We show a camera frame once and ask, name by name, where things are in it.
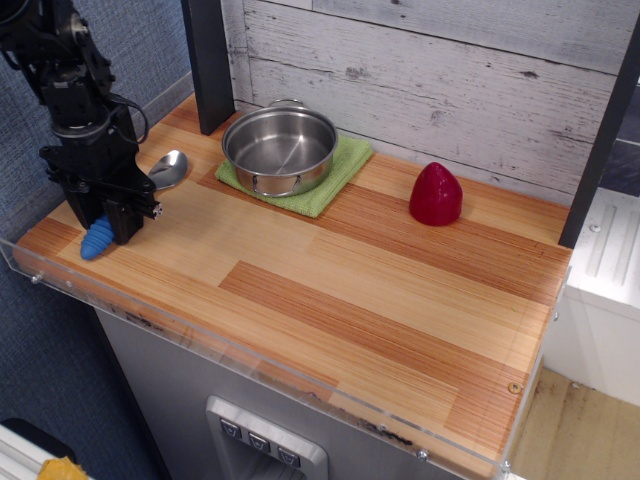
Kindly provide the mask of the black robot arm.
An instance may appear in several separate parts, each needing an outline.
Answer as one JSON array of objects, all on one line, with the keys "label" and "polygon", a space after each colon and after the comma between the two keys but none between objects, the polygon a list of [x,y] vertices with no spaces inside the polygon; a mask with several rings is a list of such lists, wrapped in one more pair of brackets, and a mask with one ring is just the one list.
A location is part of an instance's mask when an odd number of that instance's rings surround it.
[{"label": "black robot arm", "polygon": [[114,240],[128,243],[161,212],[155,183],[138,167],[131,117],[136,104],[113,93],[110,60],[97,49],[70,1],[4,1],[1,53],[48,109],[59,142],[39,155],[81,225],[108,221]]}]

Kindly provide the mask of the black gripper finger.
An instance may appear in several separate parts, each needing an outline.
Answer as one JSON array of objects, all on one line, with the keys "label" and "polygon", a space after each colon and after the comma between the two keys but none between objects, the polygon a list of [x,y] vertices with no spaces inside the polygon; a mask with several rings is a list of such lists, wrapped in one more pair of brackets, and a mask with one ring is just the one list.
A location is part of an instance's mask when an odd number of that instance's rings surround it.
[{"label": "black gripper finger", "polygon": [[144,225],[143,215],[123,202],[106,200],[103,210],[118,245],[127,244]]},{"label": "black gripper finger", "polygon": [[85,230],[88,230],[105,213],[105,195],[100,190],[81,192],[64,188],[64,195]]}]

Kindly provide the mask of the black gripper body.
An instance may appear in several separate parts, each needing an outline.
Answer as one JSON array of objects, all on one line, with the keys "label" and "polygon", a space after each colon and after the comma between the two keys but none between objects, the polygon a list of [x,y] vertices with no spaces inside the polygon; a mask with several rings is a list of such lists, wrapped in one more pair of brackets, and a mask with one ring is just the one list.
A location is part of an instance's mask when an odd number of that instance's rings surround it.
[{"label": "black gripper body", "polygon": [[60,132],[59,140],[58,145],[42,147],[39,154],[48,164],[50,179],[63,191],[96,189],[105,201],[123,202],[143,217],[161,214],[156,187],[136,163],[138,139],[128,108],[106,111],[100,125]]}]

